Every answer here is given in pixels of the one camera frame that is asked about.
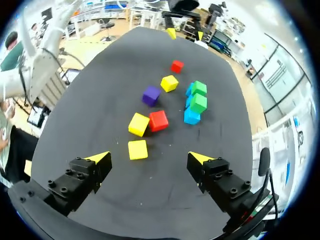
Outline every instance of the cube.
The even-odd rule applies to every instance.
[[[171,71],[177,74],[181,73],[182,68],[184,67],[184,63],[181,61],[174,60],[171,66]]]
[[[193,83],[193,82],[192,82],[192,83],[190,83],[190,85],[189,85],[188,89],[186,90],[185,95],[186,95],[187,97],[189,97],[189,96],[191,95],[191,91],[192,91],[192,87],[193,87],[193,85],[194,85],[194,83]]]
[[[195,81],[194,85],[192,86],[191,94],[200,94],[205,97],[207,94],[207,85],[202,82]]]
[[[196,125],[200,122],[201,115],[191,111],[190,107],[188,107],[184,111],[184,122],[190,125]]]
[[[185,102],[185,108],[187,109],[190,106],[191,100],[194,96],[190,95]]]
[[[149,127],[151,132],[157,132],[169,126],[166,113],[163,110],[150,113],[149,118]]]
[[[136,112],[129,124],[129,132],[142,137],[146,131],[149,121],[150,119],[148,117]]]
[[[173,75],[170,75],[162,78],[160,85],[163,88],[163,90],[165,90],[168,93],[170,91],[175,90],[178,84],[179,84],[178,80]]]
[[[196,93],[190,102],[190,110],[196,114],[202,114],[206,109],[207,98],[199,93]]]
[[[146,159],[148,157],[146,140],[128,142],[130,160]]]
[[[157,100],[160,96],[161,90],[155,86],[148,86],[148,88],[144,91],[142,101],[153,107],[156,105]]]

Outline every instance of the wooden floor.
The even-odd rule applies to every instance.
[[[115,26],[109,30],[110,36],[115,36],[115,41],[129,31],[129,22],[125,19],[112,20],[115,22]],[[100,42],[100,39],[108,35],[107,30],[102,30],[94,36],[84,36],[79,40],[65,40],[63,39],[60,43],[60,47],[64,47],[67,52],[73,54],[79,58],[85,65],[87,65],[98,53],[107,48],[111,42]],[[177,34],[179,37],[183,37],[182,33]],[[245,70],[236,61],[232,60],[228,56],[221,54],[213,48],[208,49],[212,54],[216,54],[219,57],[226,60],[234,71],[234,74],[239,82],[242,90],[242,94],[245,99],[246,108],[249,115],[249,121],[251,125],[251,133],[255,134],[267,128],[264,112],[258,94],[255,90],[254,84],[246,76]],[[62,65],[63,68],[82,69],[83,67],[70,56],[63,56],[65,63]],[[12,122],[24,131],[32,134],[32,128],[27,124],[27,114],[16,107],[15,117]],[[30,175],[31,163],[27,161],[25,172]]]

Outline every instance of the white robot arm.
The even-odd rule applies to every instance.
[[[38,49],[32,45],[24,14],[18,20],[18,31],[25,51],[20,68],[0,72],[0,101],[27,97],[33,103],[38,97],[53,109],[66,90],[57,69],[59,44],[64,29],[83,0],[56,0],[56,14],[51,20]]]

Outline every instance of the green cube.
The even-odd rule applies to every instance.
[[[190,103],[190,110],[197,114],[202,114],[207,109],[207,98],[196,93]]]
[[[205,97],[207,94],[207,85],[205,85],[200,81],[195,81],[192,86],[191,94],[192,95],[200,94]]]

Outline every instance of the black cable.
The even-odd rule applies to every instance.
[[[23,87],[23,91],[24,91],[24,106],[27,107],[27,101],[28,103],[32,106],[29,98],[28,98],[28,94],[27,94],[27,89],[26,89],[26,83],[25,83],[25,78],[24,78],[24,75],[22,73],[22,65],[23,65],[23,62],[22,62],[23,58],[20,56],[19,57],[19,67],[18,67],[18,71],[19,71],[19,75],[20,75],[20,80],[21,80],[21,83],[22,83],[22,87]]]
[[[20,103],[18,103],[17,100],[15,100],[15,99],[13,98],[13,101],[14,101],[15,104],[17,104],[17,105],[19,106],[19,108],[21,108],[26,114],[30,115],[30,113],[29,113],[27,110],[25,110],[25,108],[24,108],[23,106],[21,106]]]
[[[72,55],[71,53],[66,52],[67,55],[77,60],[84,68],[86,67],[76,56]]]
[[[263,182],[263,185],[262,185],[262,188],[261,188],[261,191],[259,192],[259,195],[256,197],[255,201],[253,202],[252,206],[250,207],[249,209],[249,214],[251,214],[255,209],[256,207],[258,206],[258,204],[261,202],[262,200],[262,197],[264,196],[264,192],[267,188],[267,185],[268,185],[268,181],[269,181],[269,176],[270,176],[270,168],[266,171],[266,174],[265,174],[265,178],[264,178],[264,182]]]
[[[277,224],[277,220],[278,220],[278,205],[277,205],[276,193],[275,193],[275,188],[274,188],[274,180],[272,178],[271,170],[270,170],[269,175],[270,175],[270,185],[271,185],[272,198],[273,198],[274,210],[275,210],[274,225],[276,225]]]
[[[63,75],[64,75],[65,78],[66,78],[65,84],[66,84],[66,85],[70,85],[70,81],[69,81],[69,79],[68,79],[68,76],[67,76],[66,72],[64,71],[63,67],[61,66],[58,58],[57,58],[52,52],[50,52],[48,49],[46,49],[46,48],[44,48],[44,47],[42,47],[41,49],[44,50],[45,52],[47,52],[48,54],[50,54],[50,55],[53,57],[53,59],[54,59],[54,60],[56,61],[56,63],[59,65],[59,67],[61,68],[61,70],[62,70],[62,72],[63,72]]]
[[[225,232],[225,236],[228,236],[228,234],[233,233],[237,228],[242,226],[246,222],[246,220],[250,217],[250,215],[254,212],[254,210],[256,209],[258,204],[261,202],[261,200],[264,196],[264,192],[265,192],[267,185],[268,185],[269,173],[270,173],[270,168],[266,171],[264,182],[263,182],[262,188],[260,189],[259,195],[256,197],[255,201],[253,202],[253,204],[251,205],[251,207],[247,211],[247,214],[241,216],[241,218],[237,221],[238,224],[234,224],[233,226],[231,226],[231,228]]]
[[[68,55],[69,55],[70,57],[72,57],[72,58],[74,58],[75,60],[77,60],[84,68],[86,67],[86,66],[82,63],[82,61],[80,61],[79,58],[77,58],[76,56],[72,55],[71,53],[65,51],[65,48],[64,48],[64,47],[61,47],[59,50],[60,50],[60,54],[61,54],[61,55],[65,55],[65,56],[68,56]]]

